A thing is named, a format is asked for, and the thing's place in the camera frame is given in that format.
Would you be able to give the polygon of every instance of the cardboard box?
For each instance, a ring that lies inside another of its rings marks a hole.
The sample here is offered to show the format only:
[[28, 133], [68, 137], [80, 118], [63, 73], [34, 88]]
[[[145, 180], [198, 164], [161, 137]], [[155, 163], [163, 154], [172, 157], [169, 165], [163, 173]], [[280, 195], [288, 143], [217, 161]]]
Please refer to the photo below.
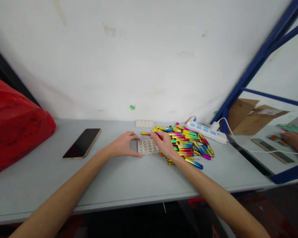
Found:
[[273, 119], [288, 113], [267, 105], [254, 109], [258, 102], [258, 100], [238, 99], [229, 110], [228, 124], [234, 135], [255, 135]]

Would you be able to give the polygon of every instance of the plastic tray with holes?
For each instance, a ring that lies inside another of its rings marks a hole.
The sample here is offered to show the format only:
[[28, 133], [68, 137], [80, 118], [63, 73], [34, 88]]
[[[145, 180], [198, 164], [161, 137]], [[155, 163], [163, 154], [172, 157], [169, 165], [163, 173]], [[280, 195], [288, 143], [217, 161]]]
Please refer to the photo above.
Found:
[[136, 120], [136, 127], [153, 127], [153, 120]]
[[153, 154], [158, 153], [160, 150], [152, 139], [139, 140], [138, 143], [138, 153], [139, 154]]

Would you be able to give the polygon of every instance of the pile of colorful tubes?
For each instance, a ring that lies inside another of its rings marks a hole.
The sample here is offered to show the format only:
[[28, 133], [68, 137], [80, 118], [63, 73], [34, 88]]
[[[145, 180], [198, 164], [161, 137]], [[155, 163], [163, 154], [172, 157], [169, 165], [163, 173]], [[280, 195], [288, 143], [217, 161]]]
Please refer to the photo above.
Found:
[[[176, 123], [175, 126], [169, 127], [157, 126], [152, 130], [152, 132], [156, 133], [157, 135], [159, 135], [158, 132], [168, 133], [171, 138], [174, 150], [177, 151], [177, 153], [186, 161], [192, 163], [193, 165], [194, 159], [203, 157], [211, 160], [211, 158], [214, 157], [213, 149], [201, 133], [197, 133], [182, 127], [179, 125], [179, 123]], [[149, 132], [142, 132], [141, 134], [150, 135]], [[174, 165], [169, 158], [166, 157], [166, 159], [169, 165]]]

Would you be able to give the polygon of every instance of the white wall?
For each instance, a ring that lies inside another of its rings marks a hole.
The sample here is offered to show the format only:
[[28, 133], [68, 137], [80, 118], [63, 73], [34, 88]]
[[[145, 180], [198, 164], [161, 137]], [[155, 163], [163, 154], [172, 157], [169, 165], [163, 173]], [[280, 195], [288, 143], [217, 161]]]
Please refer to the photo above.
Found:
[[209, 121], [289, 3], [5, 0], [0, 52], [55, 118]]
[[[297, 25], [298, 19], [290, 30]], [[247, 88], [298, 101], [298, 35], [270, 55]], [[298, 117], [297, 106], [248, 92], [243, 92], [241, 97], [260, 100], [258, 106], [267, 104], [290, 111], [270, 125], [289, 123]]]

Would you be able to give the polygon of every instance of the wall stain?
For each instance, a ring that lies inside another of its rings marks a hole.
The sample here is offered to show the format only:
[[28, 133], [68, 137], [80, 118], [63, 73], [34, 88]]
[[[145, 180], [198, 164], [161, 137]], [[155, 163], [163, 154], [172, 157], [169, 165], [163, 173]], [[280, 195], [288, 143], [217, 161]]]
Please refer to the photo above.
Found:
[[275, 50], [275, 51], [271, 54], [271, 58], [270, 58], [269, 62], [272, 62], [272, 61], [276, 58], [276, 56], [280, 53], [280, 51], [281, 51], [281, 47], [279, 47], [277, 50]]
[[55, 9], [57, 11], [57, 15], [59, 15], [60, 19], [63, 22], [63, 25], [67, 25], [67, 19], [65, 13], [63, 12], [62, 6], [60, 4], [60, 0], [54, 0]]
[[103, 26], [104, 26], [104, 32], [106, 35], [116, 37], [116, 29], [115, 28], [106, 25], [104, 22], [103, 22]]
[[178, 53], [178, 56], [180, 58], [193, 58], [194, 57], [194, 50], [189, 49], [189, 50], [184, 50]]
[[203, 31], [202, 37], [206, 37], [207, 35], [208, 35], [208, 30], [206, 29], [205, 31]]

